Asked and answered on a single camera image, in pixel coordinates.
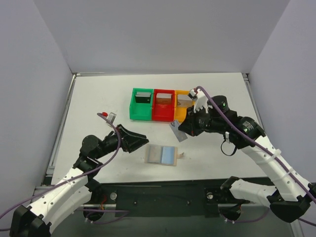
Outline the beige leather card holder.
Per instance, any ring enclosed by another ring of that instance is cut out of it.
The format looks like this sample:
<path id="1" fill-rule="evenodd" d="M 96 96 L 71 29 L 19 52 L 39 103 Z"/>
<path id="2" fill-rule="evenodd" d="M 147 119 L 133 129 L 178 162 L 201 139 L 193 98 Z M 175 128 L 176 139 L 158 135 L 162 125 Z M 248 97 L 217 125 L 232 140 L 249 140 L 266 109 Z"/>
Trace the beige leather card holder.
<path id="1" fill-rule="evenodd" d="M 146 145 L 145 163 L 176 166 L 177 160 L 183 157 L 184 153 L 178 153 L 178 148 L 174 146 Z"/>

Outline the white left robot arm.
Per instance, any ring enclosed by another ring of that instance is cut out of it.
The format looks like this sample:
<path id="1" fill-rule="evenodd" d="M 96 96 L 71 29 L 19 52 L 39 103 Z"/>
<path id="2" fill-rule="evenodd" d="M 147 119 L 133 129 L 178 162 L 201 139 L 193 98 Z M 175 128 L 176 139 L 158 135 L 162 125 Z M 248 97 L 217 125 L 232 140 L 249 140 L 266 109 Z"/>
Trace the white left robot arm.
<path id="1" fill-rule="evenodd" d="M 39 199 L 15 209 L 9 235 L 11 237 L 49 237 L 56 227 L 82 204 L 101 199 L 101 184 L 94 179 L 102 163 L 99 158 L 119 149 L 131 153 L 148 143 L 145 135 L 118 125 L 104 140 L 86 136 L 79 158 L 64 178 L 48 189 Z"/>

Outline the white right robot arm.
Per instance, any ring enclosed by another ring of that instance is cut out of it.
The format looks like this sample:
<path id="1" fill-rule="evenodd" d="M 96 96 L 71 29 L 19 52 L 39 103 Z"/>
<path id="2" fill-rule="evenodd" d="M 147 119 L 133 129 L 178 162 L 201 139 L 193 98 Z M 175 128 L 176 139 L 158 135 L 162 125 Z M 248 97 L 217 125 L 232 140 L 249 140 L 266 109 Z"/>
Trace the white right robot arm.
<path id="1" fill-rule="evenodd" d="M 316 198 L 316 186 L 284 160 L 254 119 L 238 116 L 229 108 L 226 96 L 214 96 L 212 100 L 221 113 L 210 102 L 207 107 L 190 106 L 179 130 L 190 136 L 203 132 L 223 135 L 225 141 L 248 155 L 273 183 L 259 185 L 232 176 L 221 185 L 221 198 L 226 202 L 239 199 L 259 203 L 287 223 L 303 216 Z"/>

